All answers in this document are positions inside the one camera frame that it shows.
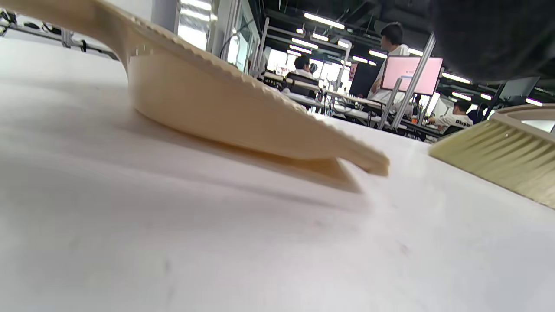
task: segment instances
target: computer screen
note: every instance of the computer screen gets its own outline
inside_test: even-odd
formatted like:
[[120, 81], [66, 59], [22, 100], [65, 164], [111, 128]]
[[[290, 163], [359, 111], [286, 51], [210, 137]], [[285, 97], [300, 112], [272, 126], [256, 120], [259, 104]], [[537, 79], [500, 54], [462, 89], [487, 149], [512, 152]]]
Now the computer screen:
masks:
[[[393, 90], [397, 79], [403, 78], [399, 91], [405, 92], [411, 83], [412, 76], [418, 66], [420, 57], [410, 56], [390, 56], [387, 58], [384, 69], [384, 77], [382, 78], [381, 88], [384, 90]], [[424, 70], [420, 75], [420, 79], [416, 84], [415, 93], [433, 95], [437, 80], [440, 76], [441, 64], [443, 59], [439, 57], [431, 57], [426, 62]]]

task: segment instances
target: fluorescent light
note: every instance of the fluorescent light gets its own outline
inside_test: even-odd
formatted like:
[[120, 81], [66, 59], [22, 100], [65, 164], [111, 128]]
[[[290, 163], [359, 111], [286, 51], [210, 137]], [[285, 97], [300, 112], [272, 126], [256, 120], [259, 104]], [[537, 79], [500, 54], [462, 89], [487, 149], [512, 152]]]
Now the fluorescent light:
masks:
[[468, 96], [466, 96], [464, 94], [461, 94], [461, 93], [453, 92], [452, 94], [453, 94], [454, 97], [459, 98], [459, 99], [472, 100], [471, 97], [468, 97]]
[[357, 61], [357, 62], [361, 62], [361, 63], [368, 63], [368, 60], [367, 60], [367, 59], [363, 59], [363, 58], [358, 57], [358, 56], [353, 56], [353, 57], [352, 57], [352, 60], [353, 60], [353, 61]]
[[426, 110], [426, 115], [430, 116], [433, 113], [433, 109], [436, 108], [437, 101], [440, 99], [440, 94], [434, 92], [432, 98], [430, 99], [430, 103], [428, 105], [428, 109]]
[[380, 52], [377, 52], [377, 51], [374, 51], [374, 50], [370, 50], [370, 51], [368, 51], [368, 53], [370, 53], [370, 55], [373, 55], [375, 57], [387, 58], [387, 55], [385, 55], [383, 53], [380, 53]]
[[198, 18], [202, 21], [210, 22], [210, 16], [209, 15], [204, 15], [204, 14], [201, 14], [199, 12], [191, 11], [191, 10], [188, 10], [188, 9], [182, 9], [181, 14], [188, 15], [188, 16], [191, 16], [191, 17], [194, 17], [194, 18]]
[[306, 46], [306, 47], [309, 47], [309, 48], [318, 49], [317, 45], [315, 45], [313, 43], [310, 43], [310, 42], [299, 40], [297, 38], [293, 38], [293, 39], [291, 39], [291, 41], [293, 41], [297, 44], [302, 44], [303, 46]]
[[328, 41], [329, 39], [326, 36], [322, 36], [317, 33], [312, 33], [312, 37], [322, 41]]
[[464, 78], [461, 78], [461, 77], [457, 77], [457, 76], [455, 76], [455, 75], [453, 75], [453, 74], [442, 73], [441, 75], [444, 76], [445, 78], [449, 78], [449, 79], [451, 79], [451, 80], [455, 80], [455, 81], [458, 81], [458, 82], [469, 83], [469, 84], [470, 84], [470, 80], [464, 79]]
[[330, 21], [329, 19], [325, 19], [323, 17], [319, 17], [319, 16], [316, 16], [314, 14], [305, 13], [305, 17], [308, 18], [308, 19], [312, 19], [313, 21], [317, 21], [319, 23], [322, 23], [322, 24], [330, 25], [330, 26], [335, 27], [335, 28], [345, 29], [345, 25], [343, 25], [343, 24], [340, 24], [340, 23], [337, 23], [337, 22], [334, 22], [334, 21]]
[[424, 53], [422, 51], [415, 50], [413, 48], [408, 48], [408, 52], [417, 56], [422, 56]]
[[531, 99], [531, 98], [526, 98], [526, 103], [533, 104], [533, 105], [536, 105], [536, 106], [543, 106], [542, 102], [536, 101], [536, 100]]
[[289, 53], [290, 55], [294, 55], [294, 56], [301, 56], [301, 53], [295, 52], [295, 51], [291, 51], [291, 50], [287, 50], [287, 53]]
[[344, 42], [342, 40], [337, 41], [337, 45], [342, 47], [342, 48], [348, 48], [349, 47], [349, 43], [348, 42]]
[[188, 4], [190, 6], [197, 7], [197, 8], [203, 9], [203, 10], [207, 10], [207, 11], [212, 10], [212, 4], [202, 2], [202, 1], [199, 1], [199, 0], [181, 0], [181, 3]]
[[297, 47], [297, 46], [293, 46], [292, 44], [289, 45], [289, 48], [291, 48], [291, 49], [293, 49], [293, 50], [297, 50], [297, 51], [304, 52], [304, 53], [306, 53], [306, 54], [312, 54], [312, 51], [311, 51], [311, 50], [299, 48], [299, 47]]

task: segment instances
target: brush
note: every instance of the brush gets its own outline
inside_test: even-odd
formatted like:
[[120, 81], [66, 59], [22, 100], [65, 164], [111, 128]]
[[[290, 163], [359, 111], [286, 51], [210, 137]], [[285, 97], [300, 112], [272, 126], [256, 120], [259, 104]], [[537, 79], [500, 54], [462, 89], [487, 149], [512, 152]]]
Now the brush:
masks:
[[497, 110], [430, 148], [430, 156], [555, 209], [555, 136], [524, 120], [555, 120], [555, 105]]
[[300, 160], [343, 158], [387, 175], [389, 159], [316, 120], [291, 100], [174, 33], [103, 0], [0, 0], [11, 9], [106, 44], [135, 109], [204, 139]]

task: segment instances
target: white shirt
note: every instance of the white shirt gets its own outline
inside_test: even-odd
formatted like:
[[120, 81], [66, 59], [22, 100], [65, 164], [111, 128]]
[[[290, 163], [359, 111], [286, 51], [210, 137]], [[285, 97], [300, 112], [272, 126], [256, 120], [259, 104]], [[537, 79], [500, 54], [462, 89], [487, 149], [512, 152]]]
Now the white shirt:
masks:
[[307, 72], [304, 69], [296, 69], [295, 71], [293, 71], [293, 73], [306, 78], [314, 79], [314, 76], [312, 76], [310, 72]]
[[441, 126], [443, 128], [442, 130], [445, 130], [452, 125], [459, 128], [468, 128], [473, 126], [474, 122], [472, 122], [472, 119], [467, 115], [448, 114], [436, 118], [436, 125]]
[[[395, 48], [395, 50], [391, 51], [388, 54], [388, 56], [409, 56], [409, 55], [410, 54], [408, 52], [408, 46], [406, 44], [402, 44], [398, 46], [397, 48]], [[385, 62], [382, 64], [380, 68], [380, 72], [378, 73], [378, 76], [376, 77], [376, 80], [374, 81], [374, 83], [378, 81], [378, 79], [381, 79], [384, 76], [384, 68], [385, 68]], [[383, 103], [387, 103], [387, 101], [389, 101], [390, 96], [391, 96], [390, 90], [378, 89], [376, 93], [373, 93], [372, 89], [370, 89], [370, 92], [368, 93], [368, 99], [376, 100]], [[403, 101], [404, 97], [405, 97], [405, 92], [397, 92], [397, 94], [395, 95], [395, 99], [393, 100], [393, 110], [399, 109], [399, 106], [401, 105], [401, 102]], [[405, 109], [405, 114], [412, 114], [412, 107], [410, 105], [408, 105], [407, 108]]]

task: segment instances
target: black hair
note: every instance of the black hair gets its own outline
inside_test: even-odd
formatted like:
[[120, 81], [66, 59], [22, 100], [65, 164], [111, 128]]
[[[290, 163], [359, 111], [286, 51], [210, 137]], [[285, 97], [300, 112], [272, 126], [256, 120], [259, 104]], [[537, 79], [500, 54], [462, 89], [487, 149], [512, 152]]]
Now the black hair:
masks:
[[403, 26], [399, 22], [389, 23], [382, 29], [380, 35], [389, 39], [391, 44], [399, 45], [403, 41]]
[[455, 107], [458, 107], [458, 110], [462, 112], [466, 112], [467, 110], [469, 110], [471, 105], [472, 103], [467, 100], [458, 100], [455, 102]]
[[299, 56], [295, 60], [296, 69], [305, 69], [305, 66], [310, 66], [310, 59], [308, 56]]

